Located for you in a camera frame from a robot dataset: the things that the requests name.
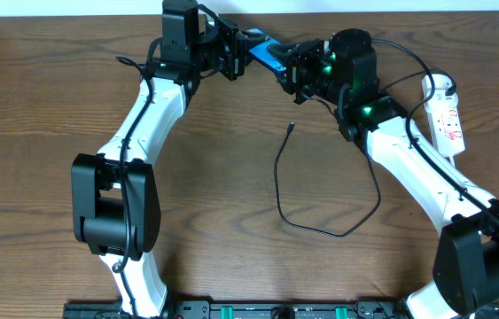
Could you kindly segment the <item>blue Galaxy smartphone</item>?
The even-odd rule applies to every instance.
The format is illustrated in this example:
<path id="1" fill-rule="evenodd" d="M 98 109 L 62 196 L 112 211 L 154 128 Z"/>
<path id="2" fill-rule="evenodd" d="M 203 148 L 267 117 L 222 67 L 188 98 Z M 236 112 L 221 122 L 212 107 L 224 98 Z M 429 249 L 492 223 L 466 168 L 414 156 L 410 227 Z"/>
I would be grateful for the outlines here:
<path id="1" fill-rule="evenodd" d="M 273 48 L 279 44 L 279 41 L 263 33 L 258 28 L 251 28 L 246 32 L 251 40 L 257 42 L 257 44 L 251 44 L 248 51 L 250 56 L 270 70 L 279 81 L 284 82 L 286 77 L 285 63 L 280 57 L 273 54 Z"/>

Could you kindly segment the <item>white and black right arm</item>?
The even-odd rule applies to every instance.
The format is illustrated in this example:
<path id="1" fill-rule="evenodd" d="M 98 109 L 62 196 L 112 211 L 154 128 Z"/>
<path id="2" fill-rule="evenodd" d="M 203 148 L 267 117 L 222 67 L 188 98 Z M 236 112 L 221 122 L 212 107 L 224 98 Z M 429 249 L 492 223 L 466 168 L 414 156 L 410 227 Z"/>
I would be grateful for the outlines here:
<path id="1" fill-rule="evenodd" d="M 268 46 L 283 90 L 317 97 L 340 134 L 387 169 L 439 235 L 432 281 L 403 302 L 408 318 L 475 316 L 499 300 L 499 199 L 464 177 L 379 87 L 374 39 L 346 29 L 329 40 Z"/>

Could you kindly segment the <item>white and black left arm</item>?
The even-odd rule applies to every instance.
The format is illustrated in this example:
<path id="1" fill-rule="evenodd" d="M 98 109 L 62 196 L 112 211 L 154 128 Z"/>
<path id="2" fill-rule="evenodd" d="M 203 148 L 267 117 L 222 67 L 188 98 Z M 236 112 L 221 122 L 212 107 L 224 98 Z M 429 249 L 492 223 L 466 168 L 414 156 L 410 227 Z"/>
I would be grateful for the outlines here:
<path id="1" fill-rule="evenodd" d="M 249 51 L 267 38 L 196 1 L 165 1 L 162 35 L 144 62 L 117 56 L 139 73 L 136 101 L 106 144 L 75 157 L 71 181 L 74 236 L 111 270 L 121 315 L 173 316 L 153 253 L 161 224 L 154 166 L 200 82 L 214 74 L 236 80 L 251 61 Z"/>

